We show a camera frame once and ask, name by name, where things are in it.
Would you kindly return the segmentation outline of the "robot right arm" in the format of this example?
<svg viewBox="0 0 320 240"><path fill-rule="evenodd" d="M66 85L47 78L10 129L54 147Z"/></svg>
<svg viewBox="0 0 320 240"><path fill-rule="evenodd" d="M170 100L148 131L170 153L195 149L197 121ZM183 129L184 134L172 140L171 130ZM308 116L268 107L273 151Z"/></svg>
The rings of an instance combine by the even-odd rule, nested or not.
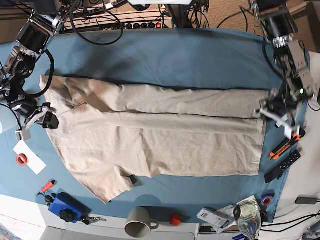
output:
<svg viewBox="0 0 320 240"><path fill-rule="evenodd" d="M29 129L33 124L44 129L57 129L59 126L56 109L49 102L38 105L37 99L51 86L55 61L48 45L63 28L70 10L70 3L64 0L29 0L28 4L32 13L16 37L19 45L13 48L0 69L0 99L6 101L5 108L17 121L15 134L18 141L31 138ZM44 54L50 60L47 83L42 91L27 93L23 89L26 79Z"/></svg>

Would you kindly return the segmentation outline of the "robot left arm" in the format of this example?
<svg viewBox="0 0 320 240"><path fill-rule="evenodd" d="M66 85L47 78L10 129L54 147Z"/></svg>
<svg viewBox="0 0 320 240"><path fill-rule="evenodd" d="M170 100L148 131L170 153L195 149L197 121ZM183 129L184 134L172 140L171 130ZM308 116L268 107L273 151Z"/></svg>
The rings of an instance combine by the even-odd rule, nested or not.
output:
<svg viewBox="0 0 320 240"><path fill-rule="evenodd" d="M271 44L273 59L282 79L279 89L271 91L260 101L261 116L284 127L284 135L291 139L300 133L298 118L303 104L320 103L320 86L316 83L307 63L307 52L294 39L298 32L285 0L251 0L249 7L263 33L263 45Z"/></svg>

